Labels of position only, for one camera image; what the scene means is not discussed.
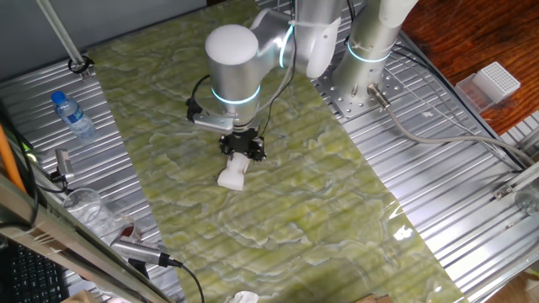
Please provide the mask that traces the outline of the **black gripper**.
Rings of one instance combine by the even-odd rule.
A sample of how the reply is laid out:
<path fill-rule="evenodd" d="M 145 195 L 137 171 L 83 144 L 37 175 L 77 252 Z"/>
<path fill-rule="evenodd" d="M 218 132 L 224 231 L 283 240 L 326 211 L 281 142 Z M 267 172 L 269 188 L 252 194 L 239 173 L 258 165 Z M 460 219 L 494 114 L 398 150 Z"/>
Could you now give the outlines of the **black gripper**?
<path fill-rule="evenodd" d="M 244 132 L 233 132 L 219 139 L 221 153 L 230 157 L 234 152 L 251 155 L 251 159 L 261 162 L 266 159 L 264 138 L 259 137 L 254 128 Z"/>

